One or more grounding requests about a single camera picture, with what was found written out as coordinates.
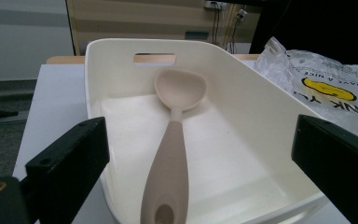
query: yellow logo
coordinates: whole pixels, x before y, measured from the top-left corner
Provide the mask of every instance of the yellow logo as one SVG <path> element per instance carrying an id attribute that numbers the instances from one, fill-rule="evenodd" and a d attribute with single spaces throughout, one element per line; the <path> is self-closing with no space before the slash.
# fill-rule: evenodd
<path id="1" fill-rule="evenodd" d="M 335 96 L 339 99 L 355 101 L 356 96 L 350 91 L 326 84 L 324 82 L 312 81 L 311 79 L 305 77 L 302 80 L 304 86 L 309 87 L 313 90 L 316 90 L 325 95 Z"/>

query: spoon handle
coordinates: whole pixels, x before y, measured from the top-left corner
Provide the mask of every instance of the spoon handle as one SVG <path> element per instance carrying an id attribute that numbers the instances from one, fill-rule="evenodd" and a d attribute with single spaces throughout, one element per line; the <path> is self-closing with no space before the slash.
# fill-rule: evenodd
<path id="1" fill-rule="evenodd" d="M 170 121 L 146 180 L 141 223 L 186 223 L 188 171 L 183 126 Z"/>

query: gray carpet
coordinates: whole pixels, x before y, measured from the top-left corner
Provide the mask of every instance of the gray carpet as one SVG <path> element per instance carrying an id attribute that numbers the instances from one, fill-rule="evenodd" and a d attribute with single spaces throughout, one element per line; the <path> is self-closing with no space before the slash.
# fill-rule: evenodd
<path id="1" fill-rule="evenodd" d="M 0 110 L 29 111 L 32 94 L 0 96 Z M 0 176 L 12 175 L 19 153 L 26 119 L 0 119 Z"/>

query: beige panel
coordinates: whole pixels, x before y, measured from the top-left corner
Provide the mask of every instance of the beige panel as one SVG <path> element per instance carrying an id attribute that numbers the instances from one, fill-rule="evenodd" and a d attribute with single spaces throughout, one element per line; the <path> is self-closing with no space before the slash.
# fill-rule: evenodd
<path id="1" fill-rule="evenodd" d="M 188 31 L 208 32 L 212 42 L 214 9 L 203 0 L 67 0 L 76 54 L 79 45 L 100 38 L 185 39 Z M 240 5 L 220 12 L 219 46 L 230 39 Z M 236 31 L 236 42 L 251 42 L 259 13 L 249 13 Z"/>

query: bin handle cutout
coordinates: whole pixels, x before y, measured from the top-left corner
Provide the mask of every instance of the bin handle cutout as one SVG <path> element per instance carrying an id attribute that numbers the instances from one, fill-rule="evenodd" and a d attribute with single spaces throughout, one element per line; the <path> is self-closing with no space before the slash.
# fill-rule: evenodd
<path id="1" fill-rule="evenodd" d="M 135 66 L 172 66 L 176 62 L 173 53 L 136 53 L 133 56 Z"/>

